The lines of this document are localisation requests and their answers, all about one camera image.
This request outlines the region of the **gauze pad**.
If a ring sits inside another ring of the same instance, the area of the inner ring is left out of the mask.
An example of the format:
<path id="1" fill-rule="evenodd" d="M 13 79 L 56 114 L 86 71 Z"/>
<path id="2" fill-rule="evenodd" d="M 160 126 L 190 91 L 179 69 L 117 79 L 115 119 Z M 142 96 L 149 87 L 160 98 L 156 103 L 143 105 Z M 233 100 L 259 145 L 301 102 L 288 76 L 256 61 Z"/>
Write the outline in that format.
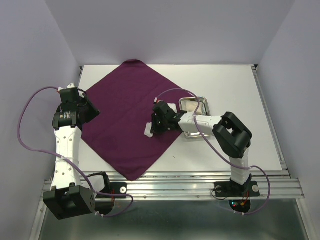
<path id="1" fill-rule="evenodd" d="M 177 106 L 176 106 L 175 103 L 168 103 L 167 105 L 168 105 L 175 113 L 178 112 Z"/>
<path id="2" fill-rule="evenodd" d="M 145 130 L 144 130 L 144 135 L 147 136 L 148 138 L 152 138 L 153 137 L 153 133 L 152 133 L 152 123 L 148 122 L 145 126 Z"/>

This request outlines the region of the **bag of cotton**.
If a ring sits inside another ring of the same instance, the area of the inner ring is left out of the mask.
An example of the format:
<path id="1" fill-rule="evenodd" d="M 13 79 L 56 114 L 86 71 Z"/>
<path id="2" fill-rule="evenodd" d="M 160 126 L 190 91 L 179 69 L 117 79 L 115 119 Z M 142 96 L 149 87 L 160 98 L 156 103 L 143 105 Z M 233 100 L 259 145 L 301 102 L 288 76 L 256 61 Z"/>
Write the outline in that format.
<path id="1" fill-rule="evenodd" d="M 186 100 L 183 102 L 183 109 L 187 112 L 199 111 L 201 107 L 197 101 Z"/>

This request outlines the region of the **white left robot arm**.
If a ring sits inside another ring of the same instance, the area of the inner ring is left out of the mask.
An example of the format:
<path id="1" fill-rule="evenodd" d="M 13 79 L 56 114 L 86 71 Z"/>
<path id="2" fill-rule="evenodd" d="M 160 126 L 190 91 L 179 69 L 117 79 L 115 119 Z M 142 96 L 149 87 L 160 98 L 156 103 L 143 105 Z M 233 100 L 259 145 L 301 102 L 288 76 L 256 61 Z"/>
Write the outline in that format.
<path id="1" fill-rule="evenodd" d="M 51 189 L 43 194 L 43 202 L 58 220 L 91 214 L 95 210 L 95 193 L 106 197 L 111 184 L 98 180 L 94 189 L 84 186 L 79 170 L 79 147 L 84 124 L 95 119 L 100 111 L 87 94 L 74 84 L 58 90 L 61 104 L 52 120 L 56 140 L 55 169 Z"/>

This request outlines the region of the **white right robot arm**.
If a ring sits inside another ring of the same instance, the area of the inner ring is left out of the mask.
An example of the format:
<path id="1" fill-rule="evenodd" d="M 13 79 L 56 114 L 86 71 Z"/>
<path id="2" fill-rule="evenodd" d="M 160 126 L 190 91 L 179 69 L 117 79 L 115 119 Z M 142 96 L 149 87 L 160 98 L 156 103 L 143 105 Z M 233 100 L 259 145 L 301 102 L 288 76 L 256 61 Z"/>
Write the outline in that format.
<path id="1" fill-rule="evenodd" d="M 154 135 L 180 131 L 199 133 L 203 138 L 214 136 L 229 157 L 224 161 L 231 168 L 231 192 L 242 195 L 248 190 L 247 182 L 251 177 L 248 155 L 253 135 L 235 114 L 226 112 L 223 116 L 206 116 L 187 111 L 176 112 L 164 101 L 156 102 L 152 110 L 150 132 Z"/>

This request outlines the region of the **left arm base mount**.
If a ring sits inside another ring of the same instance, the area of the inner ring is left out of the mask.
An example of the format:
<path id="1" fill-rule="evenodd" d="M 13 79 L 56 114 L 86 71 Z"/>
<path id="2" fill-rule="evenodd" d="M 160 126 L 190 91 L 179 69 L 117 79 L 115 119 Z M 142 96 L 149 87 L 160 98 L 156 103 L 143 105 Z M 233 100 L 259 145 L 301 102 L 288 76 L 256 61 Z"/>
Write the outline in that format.
<path id="1" fill-rule="evenodd" d="M 124 194 L 127 193 L 126 182 L 110 182 L 109 176 L 106 172 L 97 172 L 87 175 L 93 188 L 98 192 L 104 194 L 119 194 L 121 196 L 106 196 L 94 194 L 95 199 L 107 199 L 107 201 L 96 201 L 95 210 L 103 215 L 108 215 L 115 207 L 116 199 L 126 199 Z"/>

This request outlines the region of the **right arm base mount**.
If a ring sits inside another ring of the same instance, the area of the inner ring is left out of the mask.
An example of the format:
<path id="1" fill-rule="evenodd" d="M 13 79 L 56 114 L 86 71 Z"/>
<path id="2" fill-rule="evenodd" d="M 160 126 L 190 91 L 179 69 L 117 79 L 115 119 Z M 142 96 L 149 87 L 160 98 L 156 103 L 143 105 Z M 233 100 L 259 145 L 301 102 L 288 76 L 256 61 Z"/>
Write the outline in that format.
<path id="1" fill-rule="evenodd" d="M 250 197 L 259 197 L 260 189 L 256 181 L 252 181 L 252 174 L 249 174 L 248 180 L 240 185 L 233 180 L 218 181 L 214 183 L 214 188 L 211 190 L 211 196 L 219 201 L 224 201 L 230 198 L 229 206 L 233 211 L 240 214 L 248 214 L 251 209 Z"/>

